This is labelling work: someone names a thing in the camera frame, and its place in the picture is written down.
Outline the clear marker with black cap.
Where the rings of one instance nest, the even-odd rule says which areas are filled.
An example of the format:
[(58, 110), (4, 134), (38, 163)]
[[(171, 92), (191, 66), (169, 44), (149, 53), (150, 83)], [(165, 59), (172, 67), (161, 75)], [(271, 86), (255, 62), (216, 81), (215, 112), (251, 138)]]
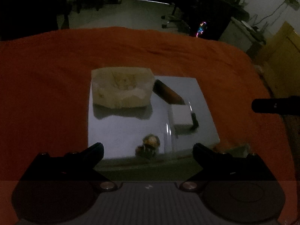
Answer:
[(192, 118), (192, 123), (193, 123), (193, 125), (190, 127), (190, 131), (193, 132), (193, 131), (196, 131), (197, 128), (199, 127), (199, 122), (197, 120), (195, 112), (193, 111), (191, 103), (188, 102), (188, 105), (189, 105), (189, 108), (190, 108), (190, 111), (191, 111), (191, 118)]

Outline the colourful glowing light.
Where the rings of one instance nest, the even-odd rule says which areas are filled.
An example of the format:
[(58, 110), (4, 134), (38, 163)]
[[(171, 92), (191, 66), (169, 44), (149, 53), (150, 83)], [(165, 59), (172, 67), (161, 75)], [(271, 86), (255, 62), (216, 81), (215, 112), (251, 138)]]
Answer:
[(207, 30), (207, 23), (206, 22), (200, 23), (199, 28), (197, 29), (196, 37), (201, 38), (206, 32), (206, 30)]

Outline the white rectangular box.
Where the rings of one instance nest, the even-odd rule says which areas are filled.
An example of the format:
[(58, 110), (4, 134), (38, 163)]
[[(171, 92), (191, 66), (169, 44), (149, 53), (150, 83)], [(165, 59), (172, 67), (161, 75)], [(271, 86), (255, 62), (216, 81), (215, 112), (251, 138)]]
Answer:
[(191, 127), (193, 125), (190, 107), (187, 105), (170, 105), (170, 115), (175, 126)]

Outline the yellow wooden cabinet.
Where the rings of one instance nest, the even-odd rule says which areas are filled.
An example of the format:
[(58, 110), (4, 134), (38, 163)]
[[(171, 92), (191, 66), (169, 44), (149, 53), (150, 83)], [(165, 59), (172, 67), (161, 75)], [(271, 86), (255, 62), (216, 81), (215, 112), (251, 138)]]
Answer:
[(277, 98), (299, 96), (299, 35), (284, 22), (254, 59)]

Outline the small dark round trinket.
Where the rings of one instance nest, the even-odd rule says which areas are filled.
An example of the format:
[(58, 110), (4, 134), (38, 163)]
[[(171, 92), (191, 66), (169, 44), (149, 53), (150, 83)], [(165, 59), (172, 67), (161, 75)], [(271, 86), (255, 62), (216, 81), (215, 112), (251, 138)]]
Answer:
[(142, 145), (137, 146), (135, 155), (142, 158), (151, 159), (156, 155), (160, 147), (160, 139), (156, 135), (147, 135), (142, 139)]

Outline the white sheet mat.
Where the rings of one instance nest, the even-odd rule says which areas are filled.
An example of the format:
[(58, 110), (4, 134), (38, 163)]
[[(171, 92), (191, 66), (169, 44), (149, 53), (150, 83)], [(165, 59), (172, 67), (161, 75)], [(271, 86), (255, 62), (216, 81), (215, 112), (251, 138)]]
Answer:
[(152, 94), (151, 103), (143, 108), (109, 109), (89, 99), (88, 145), (101, 142), (105, 160), (135, 158), (135, 150), (145, 136), (160, 140), (157, 158), (189, 155), (194, 144), (214, 147), (220, 142), (206, 100), (195, 78), (158, 76), (158, 79), (179, 94), (195, 114), (199, 126), (194, 131), (176, 130), (171, 122), (170, 105)]

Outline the grey side table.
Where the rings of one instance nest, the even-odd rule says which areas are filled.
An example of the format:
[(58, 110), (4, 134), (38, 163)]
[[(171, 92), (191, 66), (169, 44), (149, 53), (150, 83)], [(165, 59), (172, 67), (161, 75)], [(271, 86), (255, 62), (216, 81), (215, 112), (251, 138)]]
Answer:
[(257, 34), (250, 25), (233, 17), (219, 41), (235, 46), (243, 52), (250, 52), (252, 49), (259, 50), (266, 44), (264, 37)]

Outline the red tablecloth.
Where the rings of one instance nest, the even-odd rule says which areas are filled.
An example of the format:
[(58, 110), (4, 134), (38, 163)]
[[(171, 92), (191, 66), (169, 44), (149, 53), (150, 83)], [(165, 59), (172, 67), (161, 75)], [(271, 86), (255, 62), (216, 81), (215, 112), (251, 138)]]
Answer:
[(299, 216), (294, 162), (278, 115), (257, 114), (269, 93), (238, 48), (152, 30), (66, 29), (1, 42), (1, 224), (15, 224), (10, 197), (40, 152), (62, 156), (87, 147), (91, 71), (144, 67), (156, 75), (195, 78), (225, 152), (249, 144), (279, 180), (286, 203), (281, 223)]

